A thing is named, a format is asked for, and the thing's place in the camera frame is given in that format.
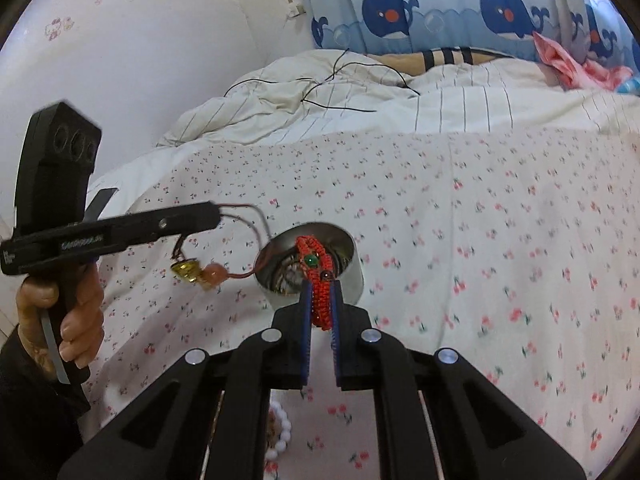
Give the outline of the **person's left hand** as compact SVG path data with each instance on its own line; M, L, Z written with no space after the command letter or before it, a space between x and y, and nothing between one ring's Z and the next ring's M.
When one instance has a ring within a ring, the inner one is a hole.
M94 263L76 274L75 291L69 294L72 307L61 323L62 341L58 355L77 368L88 366L98 354L104 337L104 299L98 269ZM17 335L26 353L34 360L43 376L56 377L51 352L39 321L39 312L52 308L58 301L58 285L25 278L16 293Z

